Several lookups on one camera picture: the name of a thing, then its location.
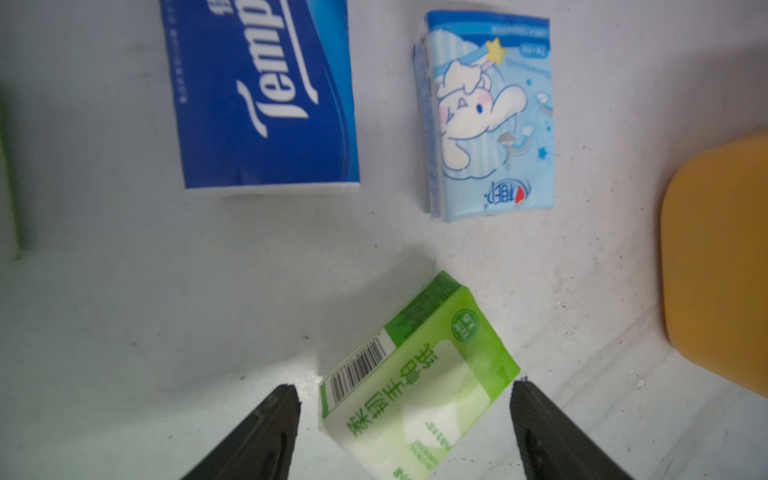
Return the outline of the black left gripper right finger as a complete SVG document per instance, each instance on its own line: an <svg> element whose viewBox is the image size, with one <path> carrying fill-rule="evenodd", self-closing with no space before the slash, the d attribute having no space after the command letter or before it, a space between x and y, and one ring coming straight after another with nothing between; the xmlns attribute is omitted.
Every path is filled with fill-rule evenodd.
<svg viewBox="0 0 768 480"><path fill-rule="evenodd" d="M528 479L628 479L533 382L512 385L510 414Z"/></svg>

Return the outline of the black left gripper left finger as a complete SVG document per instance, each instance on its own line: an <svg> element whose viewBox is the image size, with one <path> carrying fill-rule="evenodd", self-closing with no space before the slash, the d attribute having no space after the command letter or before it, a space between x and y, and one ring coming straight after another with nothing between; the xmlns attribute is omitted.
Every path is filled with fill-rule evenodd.
<svg viewBox="0 0 768 480"><path fill-rule="evenodd" d="M293 385L277 386L187 479L286 479L295 448L301 402Z"/></svg>

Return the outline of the lime green tissue pack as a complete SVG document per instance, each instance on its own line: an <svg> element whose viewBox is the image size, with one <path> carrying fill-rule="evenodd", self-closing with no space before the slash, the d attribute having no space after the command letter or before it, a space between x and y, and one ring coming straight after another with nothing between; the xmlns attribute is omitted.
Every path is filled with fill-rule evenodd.
<svg viewBox="0 0 768 480"><path fill-rule="evenodd" d="M376 479L426 479L519 373L442 271L322 380L321 427Z"/></svg>

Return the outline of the yellow plastic storage box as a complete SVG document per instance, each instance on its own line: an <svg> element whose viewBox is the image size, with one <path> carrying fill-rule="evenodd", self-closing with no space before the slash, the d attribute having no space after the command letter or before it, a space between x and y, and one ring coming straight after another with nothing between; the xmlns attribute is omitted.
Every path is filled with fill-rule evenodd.
<svg viewBox="0 0 768 480"><path fill-rule="evenodd" d="M667 335L690 362L767 394L767 135L704 151L660 213Z"/></svg>

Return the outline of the large green tissue pack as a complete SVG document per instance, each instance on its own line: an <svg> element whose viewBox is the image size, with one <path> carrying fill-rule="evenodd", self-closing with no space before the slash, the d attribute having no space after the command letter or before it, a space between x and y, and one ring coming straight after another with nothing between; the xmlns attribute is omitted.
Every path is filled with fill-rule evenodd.
<svg viewBox="0 0 768 480"><path fill-rule="evenodd" d="M9 97L1 91L1 263L20 260L25 234L18 180L11 149Z"/></svg>

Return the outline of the dark blue Tempo tissue pack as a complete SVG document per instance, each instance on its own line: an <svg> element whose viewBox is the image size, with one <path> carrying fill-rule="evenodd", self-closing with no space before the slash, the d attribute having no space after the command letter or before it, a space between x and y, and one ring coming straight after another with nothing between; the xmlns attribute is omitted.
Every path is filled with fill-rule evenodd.
<svg viewBox="0 0 768 480"><path fill-rule="evenodd" d="M164 1L161 13L187 190L360 185L345 2Z"/></svg>

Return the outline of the light blue cartoon tissue pack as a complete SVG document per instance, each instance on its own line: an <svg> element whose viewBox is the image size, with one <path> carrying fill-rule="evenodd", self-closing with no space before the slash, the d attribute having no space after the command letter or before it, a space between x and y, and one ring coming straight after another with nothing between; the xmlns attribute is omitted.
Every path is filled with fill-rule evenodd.
<svg viewBox="0 0 768 480"><path fill-rule="evenodd" d="M414 46L430 213L451 223L555 199L550 21L431 10Z"/></svg>

